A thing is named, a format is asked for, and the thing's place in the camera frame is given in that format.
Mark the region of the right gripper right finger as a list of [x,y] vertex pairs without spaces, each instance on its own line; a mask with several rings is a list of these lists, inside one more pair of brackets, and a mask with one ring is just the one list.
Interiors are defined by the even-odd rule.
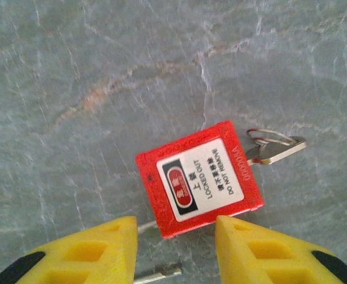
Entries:
[[234,217],[216,219],[221,283],[347,283],[347,264],[324,247]]

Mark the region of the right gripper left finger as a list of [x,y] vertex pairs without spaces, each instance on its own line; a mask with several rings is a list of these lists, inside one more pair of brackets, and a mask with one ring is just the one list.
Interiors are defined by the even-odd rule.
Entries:
[[43,244],[0,272],[0,283],[133,283],[137,220],[126,216]]

